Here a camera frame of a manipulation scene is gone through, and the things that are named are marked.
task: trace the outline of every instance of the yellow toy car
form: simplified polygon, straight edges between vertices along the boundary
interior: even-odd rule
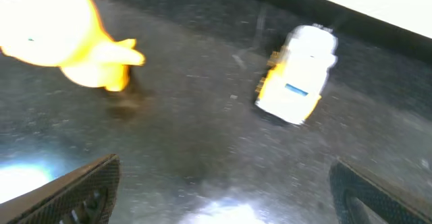
[[[321,98],[338,39],[320,25],[298,26],[288,35],[272,69],[261,79],[255,104],[286,122],[302,124]]]

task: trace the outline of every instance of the yellow rubber duck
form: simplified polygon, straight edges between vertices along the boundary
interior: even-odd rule
[[[0,47],[34,65],[59,67],[71,81],[123,90],[128,66],[144,64],[136,41],[115,42],[92,0],[0,0]]]

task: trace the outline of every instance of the white toy car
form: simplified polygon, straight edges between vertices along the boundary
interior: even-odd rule
[[[337,57],[338,39],[320,25],[298,26],[288,35],[275,65],[261,79],[255,104],[262,110],[294,124],[301,124],[321,98],[328,70]]]

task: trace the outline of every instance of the dark speckled surface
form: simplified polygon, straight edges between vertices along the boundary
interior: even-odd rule
[[[95,2],[116,39],[138,39],[147,63],[133,74],[145,97],[114,107],[56,68],[0,57],[2,166],[37,164],[58,177],[117,153],[111,223],[193,223],[223,198],[268,223],[337,223],[327,182],[337,157],[432,200],[427,51],[336,30],[339,62],[323,99],[304,125],[281,125],[252,106],[253,91],[271,51],[313,16],[266,0]]]

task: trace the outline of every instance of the yellow toy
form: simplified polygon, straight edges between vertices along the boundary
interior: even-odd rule
[[[60,67],[79,85],[121,91],[128,66],[144,63],[134,39],[114,42],[105,32],[92,0],[0,0],[0,7],[4,54]]]

